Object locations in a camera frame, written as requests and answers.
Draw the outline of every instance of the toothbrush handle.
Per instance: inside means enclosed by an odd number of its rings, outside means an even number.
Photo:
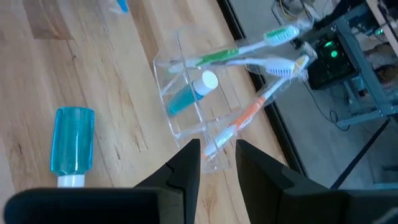
[[[214,144],[209,144],[206,146],[203,157],[206,158],[214,154],[218,148],[221,148],[225,143],[227,143],[234,135],[238,133],[238,131],[246,127],[246,125],[248,125],[257,114],[257,112],[264,106],[266,100],[271,97],[271,95],[287,80],[289,79],[281,78],[277,83],[275,83],[275,85],[272,86],[272,88],[267,90],[261,96],[257,97],[256,100],[250,106],[248,106],[235,121],[229,124],[228,128],[222,130],[222,132],[216,135],[214,138],[216,146]]]
[[[237,56],[239,53],[239,49],[226,49],[226,50],[220,50],[216,53],[213,54],[208,54],[204,55],[202,57],[198,58],[188,58],[185,60],[185,66],[184,62],[179,62],[175,65],[172,65],[169,69],[169,73],[178,73],[184,70],[185,67],[187,68],[197,68],[202,65],[210,65],[215,62],[220,62],[224,60],[231,59],[235,56]]]
[[[214,65],[259,65],[264,66],[264,59],[261,58],[245,58],[245,59],[232,59],[225,62],[216,62]]]
[[[258,43],[248,45],[248,46],[220,50],[219,52],[203,56],[202,61],[197,64],[197,67],[199,67],[201,65],[208,65],[211,63],[215,63],[215,62],[222,62],[225,60],[229,60],[229,59],[234,58],[235,56],[246,54],[248,52],[252,52],[254,50],[260,49],[261,47],[265,47],[266,45],[267,45],[267,43],[265,41],[260,41]]]

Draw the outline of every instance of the white cap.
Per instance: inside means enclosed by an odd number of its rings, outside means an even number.
[[[211,71],[204,71],[200,78],[192,82],[195,92],[201,96],[205,96],[211,90],[218,86],[217,76]]]
[[[58,187],[84,187],[84,175],[63,175],[58,177]]]

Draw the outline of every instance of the mouthwash bottle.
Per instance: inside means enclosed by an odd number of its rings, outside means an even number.
[[[93,166],[94,111],[63,107],[57,110],[52,141],[51,171],[58,187],[84,187]]]
[[[175,116],[181,113],[185,108],[189,107],[197,100],[201,100],[209,92],[218,86],[217,76],[211,71],[204,71],[200,78],[192,82],[193,91],[189,84],[179,90],[169,101],[167,105],[167,113],[169,116]]]

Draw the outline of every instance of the blue object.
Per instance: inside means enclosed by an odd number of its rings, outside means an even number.
[[[126,0],[118,0],[118,4],[123,12],[129,12],[129,6],[127,5]]]
[[[195,92],[197,100],[201,100],[204,96],[199,95]],[[190,85],[186,85],[180,91],[178,91],[173,98],[169,101],[167,106],[167,113],[170,116],[175,116],[183,111],[186,107],[190,106],[195,102],[193,92]]]
[[[84,174],[93,166],[93,140],[93,110],[79,107],[63,107],[57,110],[51,171],[59,176],[58,186],[84,185]]]

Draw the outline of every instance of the wooden table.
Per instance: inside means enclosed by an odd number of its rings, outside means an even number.
[[[95,161],[87,187],[132,187],[169,160],[175,148],[161,110],[152,60],[184,24],[233,41],[214,0],[130,0],[117,15],[106,1],[0,1],[0,200],[54,187],[49,171],[55,111],[95,110]],[[229,73],[239,101],[254,96],[240,68]],[[241,138],[285,163],[264,113]],[[202,175],[197,223],[248,223],[233,145],[232,169]]]

